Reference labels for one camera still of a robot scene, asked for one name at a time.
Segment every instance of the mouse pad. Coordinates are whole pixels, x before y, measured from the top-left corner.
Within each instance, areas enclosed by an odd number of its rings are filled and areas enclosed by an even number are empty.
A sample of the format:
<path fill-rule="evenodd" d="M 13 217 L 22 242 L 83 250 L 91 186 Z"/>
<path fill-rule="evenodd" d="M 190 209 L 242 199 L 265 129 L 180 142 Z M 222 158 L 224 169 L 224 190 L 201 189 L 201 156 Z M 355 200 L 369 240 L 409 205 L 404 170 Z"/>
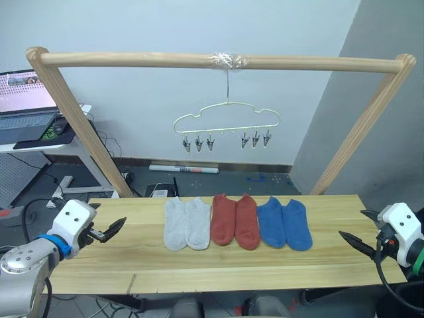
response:
<path fill-rule="evenodd" d="M 75 132 L 71 126 L 66 126 L 62 134 L 55 134 L 53 124 L 46 130 L 42 137 L 38 140 L 21 141 L 16 143 L 13 149 L 54 146 L 56 144 L 70 144 L 74 139 Z"/>

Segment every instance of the blue sock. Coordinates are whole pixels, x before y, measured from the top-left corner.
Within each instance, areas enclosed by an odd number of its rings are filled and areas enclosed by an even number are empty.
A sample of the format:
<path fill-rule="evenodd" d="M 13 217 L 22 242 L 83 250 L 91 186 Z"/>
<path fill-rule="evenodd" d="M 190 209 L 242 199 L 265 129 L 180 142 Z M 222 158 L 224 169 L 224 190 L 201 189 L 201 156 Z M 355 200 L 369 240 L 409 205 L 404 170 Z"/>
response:
<path fill-rule="evenodd" d="M 256 210 L 259 220 L 259 231 L 262 240 L 273 247 L 286 245 L 284 233 L 282 206 L 275 197 L 261 205 Z"/>
<path fill-rule="evenodd" d="M 292 250 L 309 250 L 312 237 L 307 227 L 306 208 L 296 200 L 282 208 L 286 240 Z"/>

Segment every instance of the laptop keyboard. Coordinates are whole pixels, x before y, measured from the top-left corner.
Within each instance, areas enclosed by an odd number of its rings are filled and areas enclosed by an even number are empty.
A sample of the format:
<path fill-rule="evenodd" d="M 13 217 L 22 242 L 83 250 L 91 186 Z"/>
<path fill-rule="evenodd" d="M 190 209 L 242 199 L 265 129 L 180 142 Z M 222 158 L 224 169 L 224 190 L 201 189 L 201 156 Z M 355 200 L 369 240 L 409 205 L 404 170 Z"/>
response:
<path fill-rule="evenodd" d="M 47 125 L 52 115 L 20 116 L 0 119 L 0 131 L 14 128 L 36 127 Z"/>

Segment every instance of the laptop screen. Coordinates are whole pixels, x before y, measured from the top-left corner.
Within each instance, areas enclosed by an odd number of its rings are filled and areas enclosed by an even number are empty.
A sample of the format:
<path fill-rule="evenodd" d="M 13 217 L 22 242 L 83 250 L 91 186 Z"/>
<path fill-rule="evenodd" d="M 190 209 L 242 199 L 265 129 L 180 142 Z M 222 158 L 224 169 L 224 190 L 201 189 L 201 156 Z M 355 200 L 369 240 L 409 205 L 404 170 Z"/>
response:
<path fill-rule="evenodd" d="M 0 73 L 0 115 L 57 109 L 34 70 Z"/>

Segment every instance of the laptop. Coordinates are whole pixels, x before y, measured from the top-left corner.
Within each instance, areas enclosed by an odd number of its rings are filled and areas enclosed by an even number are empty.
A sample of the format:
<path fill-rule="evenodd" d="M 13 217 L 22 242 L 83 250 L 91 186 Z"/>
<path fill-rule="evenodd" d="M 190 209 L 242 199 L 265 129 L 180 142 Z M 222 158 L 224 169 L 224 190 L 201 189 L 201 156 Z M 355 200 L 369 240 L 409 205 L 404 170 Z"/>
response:
<path fill-rule="evenodd" d="M 0 73 L 0 144 L 40 139 L 58 113 L 34 70 Z"/>

